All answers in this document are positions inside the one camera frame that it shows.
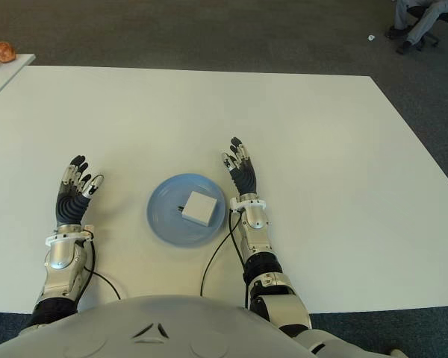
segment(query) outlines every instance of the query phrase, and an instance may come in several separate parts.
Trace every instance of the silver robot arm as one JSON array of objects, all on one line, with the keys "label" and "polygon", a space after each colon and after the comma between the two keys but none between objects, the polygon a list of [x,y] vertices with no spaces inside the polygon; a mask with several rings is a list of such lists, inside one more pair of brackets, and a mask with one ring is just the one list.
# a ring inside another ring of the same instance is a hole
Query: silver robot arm
[{"label": "silver robot arm", "polygon": [[87,261],[85,242],[90,242],[95,255],[93,229],[82,227],[81,220],[93,193],[103,181],[102,175],[91,181],[89,174],[81,178],[87,167],[85,157],[77,156],[66,167],[60,182],[56,203],[57,230],[46,239],[46,245],[50,247],[45,258],[46,280],[31,320],[22,332],[77,312],[78,302],[91,275],[86,280],[81,276]]},{"label": "silver robot arm", "polygon": [[266,203],[257,195],[257,183],[249,154],[238,138],[231,140],[234,156],[224,153],[223,162],[239,191],[231,210],[242,213],[238,225],[244,261],[243,278],[249,290],[250,310],[291,337],[311,329],[305,305],[283,273],[270,243]]}]

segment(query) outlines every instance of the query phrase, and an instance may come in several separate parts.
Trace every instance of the white box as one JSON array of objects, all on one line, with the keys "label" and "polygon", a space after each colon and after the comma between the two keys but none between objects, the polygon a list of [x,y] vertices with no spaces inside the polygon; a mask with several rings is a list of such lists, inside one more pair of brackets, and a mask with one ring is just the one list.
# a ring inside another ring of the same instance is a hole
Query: white box
[{"label": "white box", "polygon": [[182,210],[182,217],[197,224],[209,226],[209,221],[211,220],[216,203],[217,199],[198,192],[191,192]]}]

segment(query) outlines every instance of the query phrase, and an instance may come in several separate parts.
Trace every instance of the black cable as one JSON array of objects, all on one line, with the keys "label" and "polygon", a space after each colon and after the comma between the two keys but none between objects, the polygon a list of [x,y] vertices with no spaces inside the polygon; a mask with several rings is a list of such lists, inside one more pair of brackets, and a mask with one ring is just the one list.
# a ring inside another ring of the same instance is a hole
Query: black cable
[{"label": "black cable", "polygon": [[[234,244],[234,248],[236,249],[237,255],[239,256],[240,263],[242,265],[242,269],[244,272],[246,271],[246,264],[244,263],[244,260],[242,258],[242,255],[240,254],[239,248],[237,247],[236,239],[234,238],[233,230],[231,230],[231,216],[232,211],[229,210],[229,233],[231,234],[232,243]],[[242,219],[242,212],[240,212],[239,221]],[[247,301],[249,299],[249,287],[247,286],[247,283],[244,283],[246,285],[246,294],[244,298],[244,307],[247,308]]]},{"label": "black cable", "polygon": [[[232,232],[236,229],[236,227],[239,225],[240,220],[242,219],[242,213],[240,214],[239,220],[237,220],[237,223],[234,227],[230,227],[230,231],[229,233],[225,236],[225,238],[221,241],[221,243],[217,246],[215,252],[212,254],[211,259],[208,262],[208,265],[206,266],[206,269],[204,270],[204,274],[202,275],[202,280],[201,280],[201,290],[199,292],[199,295],[202,297],[202,291],[204,290],[204,281],[206,278],[206,274],[208,273],[208,269],[209,266],[211,266],[212,261],[214,260],[214,257],[216,256],[217,252],[219,251],[219,249],[221,248],[221,246],[223,246],[224,242],[227,240],[227,238],[230,237],[230,235],[232,234]],[[229,222],[231,220],[231,212],[229,212]]]},{"label": "black cable", "polygon": [[234,238],[234,230],[232,229],[232,226],[231,226],[231,217],[232,217],[232,211],[229,210],[229,233],[231,234],[232,243],[234,244],[237,255],[239,256],[240,264],[242,265],[242,268],[245,269],[244,260],[242,258],[242,255],[240,254],[239,248],[237,247],[236,239]]},{"label": "black cable", "polygon": [[[88,267],[84,267],[85,270],[87,270],[88,272],[91,272],[91,270],[88,269]],[[118,293],[118,290],[113,286],[113,284],[102,274],[99,274],[98,272],[94,271],[93,272],[94,275],[98,276],[99,278],[101,278],[102,280],[104,280],[108,285],[111,286],[111,288],[113,289],[114,293],[116,294],[116,296],[118,297],[119,300],[121,300],[121,296]]]},{"label": "black cable", "polygon": [[90,274],[87,277],[87,280],[84,282],[83,289],[81,289],[80,293],[78,294],[78,297],[75,300],[75,307],[78,306],[78,302],[80,301],[81,296],[83,296],[84,290],[87,289],[88,285],[90,284],[91,277],[93,276],[93,272],[95,271],[95,264],[96,264],[95,244],[93,244],[93,238],[95,236],[93,235],[93,233],[91,231],[88,231],[88,230],[84,230],[84,231],[87,231],[88,233],[91,234],[91,241],[90,241],[90,246],[91,246],[91,269],[90,269]]}]

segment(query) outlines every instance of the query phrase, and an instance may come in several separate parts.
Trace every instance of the white tabletop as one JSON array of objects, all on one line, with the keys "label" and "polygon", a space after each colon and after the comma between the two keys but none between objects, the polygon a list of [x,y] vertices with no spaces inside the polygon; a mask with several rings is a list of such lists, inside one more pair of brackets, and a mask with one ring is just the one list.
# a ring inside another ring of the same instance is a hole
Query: white tabletop
[{"label": "white tabletop", "polygon": [[0,91],[23,68],[35,59],[34,54],[18,54],[16,59],[9,63],[0,62]]},{"label": "white tabletop", "polygon": [[[0,95],[0,311],[34,305],[58,181],[76,154],[105,175],[85,218],[98,271],[125,297],[197,295],[225,228],[176,248],[155,237],[146,204],[185,172],[235,196],[220,162],[234,135],[311,312],[448,305],[448,180],[370,78],[28,66]],[[229,242],[205,295],[242,304],[243,292]],[[113,299],[93,279],[81,306]]]}]

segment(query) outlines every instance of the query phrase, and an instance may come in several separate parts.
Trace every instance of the person's leg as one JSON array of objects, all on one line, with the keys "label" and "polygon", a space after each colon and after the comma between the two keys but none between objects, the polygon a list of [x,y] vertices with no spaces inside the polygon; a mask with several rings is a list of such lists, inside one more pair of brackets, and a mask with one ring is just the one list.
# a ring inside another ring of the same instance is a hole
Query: person's leg
[{"label": "person's leg", "polygon": [[432,0],[397,0],[395,9],[395,29],[405,30],[408,26],[406,11],[413,6],[429,6]]},{"label": "person's leg", "polygon": [[418,43],[442,13],[448,13],[448,0],[433,1],[420,21],[408,32],[407,41],[412,45]]}]

